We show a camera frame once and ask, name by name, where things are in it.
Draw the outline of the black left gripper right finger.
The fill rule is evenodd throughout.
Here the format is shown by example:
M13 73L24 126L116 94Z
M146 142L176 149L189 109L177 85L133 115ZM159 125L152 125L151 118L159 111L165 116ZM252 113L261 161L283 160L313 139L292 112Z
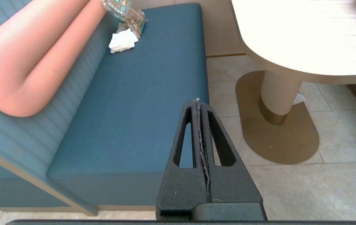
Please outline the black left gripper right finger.
M265 220L262 196L216 111L202 105L208 162L209 202L199 205L200 220Z

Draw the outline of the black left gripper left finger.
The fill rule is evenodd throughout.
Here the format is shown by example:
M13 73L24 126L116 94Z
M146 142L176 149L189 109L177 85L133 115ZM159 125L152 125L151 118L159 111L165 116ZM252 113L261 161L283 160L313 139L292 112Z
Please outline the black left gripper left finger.
M187 102L182 108L157 197L157 220L190 220L196 206L211 200L201 122L199 99ZM179 165L188 124L191 125L193 167L181 168Z

